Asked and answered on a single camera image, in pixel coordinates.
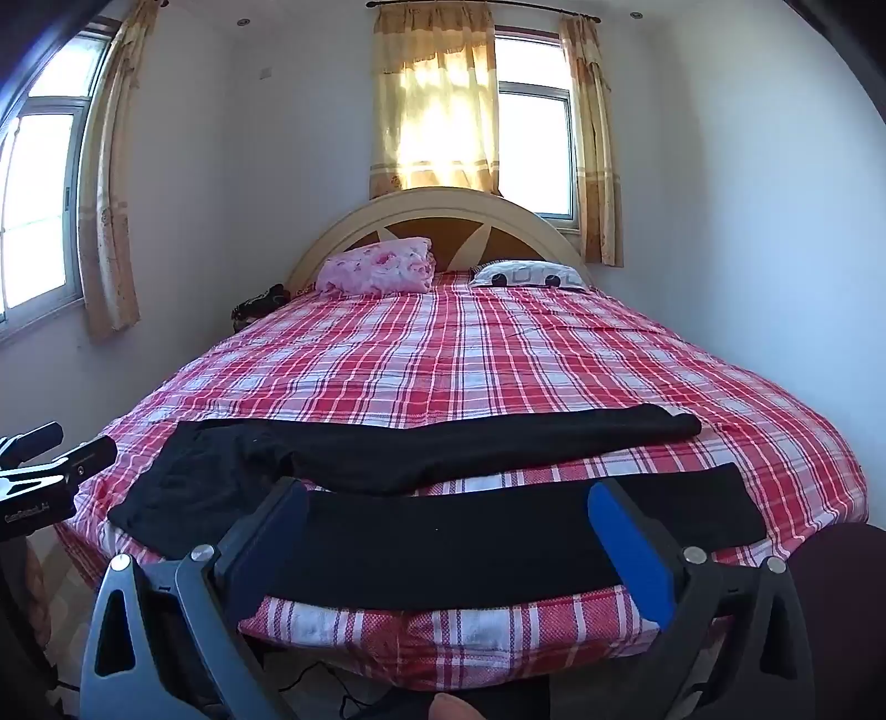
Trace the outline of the right hand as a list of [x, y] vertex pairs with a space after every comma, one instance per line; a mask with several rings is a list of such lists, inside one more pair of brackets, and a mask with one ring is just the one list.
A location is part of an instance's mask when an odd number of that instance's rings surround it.
[[428, 720], [485, 720], [485, 717], [459, 697], [437, 693], [428, 708]]

